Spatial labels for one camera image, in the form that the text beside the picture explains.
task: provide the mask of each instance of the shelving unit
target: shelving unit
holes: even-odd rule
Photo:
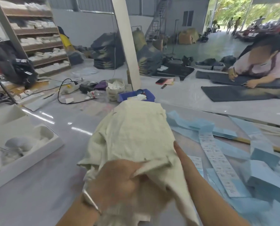
[[[49,3],[46,0],[6,0],[16,4],[24,3],[37,3],[45,4],[49,8]],[[12,42],[14,48],[18,52],[18,58],[28,59],[35,52],[52,52],[53,48],[63,49],[63,43],[61,41],[50,42],[50,43],[41,43],[41,44],[31,44],[22,46],[20,39],[21,38],[36,38],[36,37],[45,37],[52,35],[59,35],[57,26],[50,28],[21,28],[13,29],[10,22],[13,22],[14,19],[19,20],[38,20],[38,19],[48,19],[54,22],[53,14],[51,11],[40,11],[40,10],[25,10],[25,9],[10,9],[3,8],[0,6],[0,22],[4,28],[7,36]],[[64,60],[69,61],[67,54],[61,54],[58,56],[53,56],[46,59],[32,61],[35,69],[53,65],[54,63],[62,63]],[[46,72],[40,74],[39,76],[52,76],[57,73],[61,73],[65,70],[70,69],[71,66],[65,66],[57,70]]]

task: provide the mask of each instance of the metal rack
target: metal rack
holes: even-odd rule
[[[20,2],[35,2],[40,4],[46,4],[50,7],[49,3],[46,0],[7,0],[13,3],[20,3]],[[64,48],[63,43],[61,41],[58,42],[51,42],[51,43],[43,43],[43,44],[33,44],[22,46],[20,43],[20,38],[22,37],[35,37],[37,35],[51,35],[51,34],[58,34],[59,31],[57,26],[53,28],[34,28],[34,29],[13,29],[10,25],[11,18],[17,19],[32,19],[32,18],[49,18],[54,22],[52,11],[31,11],[31,10],[22,10],[22,9],[7,9],[2,8],[0,6],[0,23],[5,30],[7,36],[9,37],[10,41],[12,42],[14,48],[18,52],[18,58],[20,59],[28,59],[28,57],[35,53],[36,51],[44,51],[45,49],[52,49],[52,48]],[[54,63],[64,61],[68,59],[67,54],[54,56],[47,59],[36,60],[32,61],[35,67],[44,67],[48,65],[52,65]],[[71,66],[66,66],[60,68],[58,70],[53,70],[51,72],[46,72],[41,74],[41,76],[51,76],[54,74],[58,74],[65,70],[70,69]]]

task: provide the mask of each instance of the white foam box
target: white foam box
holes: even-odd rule
[[[27,137],[33,140],[47,138],[43,145],[34,146],[21,158],[4,165],[0,171],[0,187],[16,176],[44,159],[63,145],[61,138],[44,124],[33,126],[29,117],[17,106],[8,106],[0,109],[0,146],[14,137]]]

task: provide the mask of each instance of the purple cloth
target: purple cloth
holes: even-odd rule
[[[105,80],[100,81],[95,87],[94,89],[96,90],[104,90],[106,89],[106,87],[108,86],[107,82]]]

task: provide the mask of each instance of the folded cream fabric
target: folded cream fabric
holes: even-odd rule
[[[146,174],[149,180],[140,184],[130,203],[105,211],[97,226],[137,226],[139,221],[149,221],[150,216],[160,213],[173,199],[187,224],[198,225],[173,142],[165,110],[154,102],[123,101],[100,122],[78,163],[88,169],[85,180],[94,179],[105,162],[115,159],[146,162],[135,176]]]

